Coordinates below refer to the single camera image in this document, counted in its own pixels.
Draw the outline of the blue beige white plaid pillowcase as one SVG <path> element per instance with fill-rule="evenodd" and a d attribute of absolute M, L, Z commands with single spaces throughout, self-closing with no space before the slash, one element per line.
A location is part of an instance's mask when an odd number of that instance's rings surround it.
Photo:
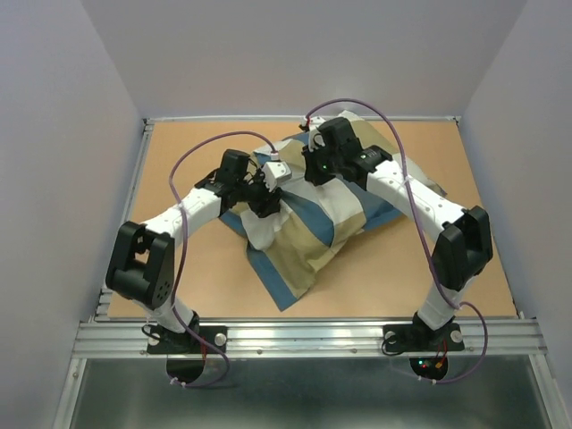
<path fill-rule="evenodd" d="M 333 179 L 314 186 L 304 178 L 302 149 L 315 132 L 300 132 L 275 142 L 291 170 L 282 184 L 280 210 L 257 217 L 245 203 L 223 214 L 222 222 L 247 242 L 247 259 L 283 311 L 316 283 L 318 273 L 348 240 L 402 216 L 401 211 L 357 184 Z"/>

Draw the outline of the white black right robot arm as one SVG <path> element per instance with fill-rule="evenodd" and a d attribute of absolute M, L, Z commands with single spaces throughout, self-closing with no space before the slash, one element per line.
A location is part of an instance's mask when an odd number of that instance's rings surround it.
<path fill-rule="evenodd" d="M 394 156 L 377 145 L 364 147 L 345 117 L 308 121 L 304 129 L 306 181 L 324 185 L 342 178 L 414 222 L 433 286 L 414 315 L 411 338 L 422 349 L 432 348 L 461 307 L 466 287 L 492 259 L 489 215 L 480 206 L 467 209 L 450 202 L 415 179 L 404 155 Z"/>

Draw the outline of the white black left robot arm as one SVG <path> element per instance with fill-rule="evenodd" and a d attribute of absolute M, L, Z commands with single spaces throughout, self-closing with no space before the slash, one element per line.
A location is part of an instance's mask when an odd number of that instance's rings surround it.
<path fill-rule="evenodd" d="M 186 197 L 176 197 L 174 206 L 143 223 L 128 221 L 117 232 L 105 286 L 144 308 L 180 352 L 198 345 L 199 331 L 197 314 L 176 298 L 182 270 L 175 267 L 175 250 L 187 250 L 190 235 L 238 203 L 258 217 L 280 211 L 280 186 L 290 168 L 277 155 L 249 173 L 253 164 L 247 153 L 228 149 L 220 166 Z"/>

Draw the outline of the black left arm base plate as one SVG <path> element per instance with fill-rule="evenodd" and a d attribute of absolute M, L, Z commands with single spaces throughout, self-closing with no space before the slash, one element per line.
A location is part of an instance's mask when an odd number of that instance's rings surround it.
<path fill-rule="evenodd" d="M 209 355 L 215 352 L 197 341 L 187 332 L 175 333 L 163 326 L 144 324 L 142 333 L 147 337 L 147 353 L 149 355 Z M 226 351 L 228 328 L 223 325 L 203 325 L 198 335 L 218 349 Z"/>

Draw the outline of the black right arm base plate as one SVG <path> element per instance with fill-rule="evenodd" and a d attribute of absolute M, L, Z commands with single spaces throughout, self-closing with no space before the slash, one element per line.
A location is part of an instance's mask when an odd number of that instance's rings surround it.
<path fill-rule="evenodd" d="M 456 323 L 446 324 L 437 331 L 417 324 L 386 324 L 383 326 L 384 349 L 390 354 L 463 351 L 465 343 Z"/>

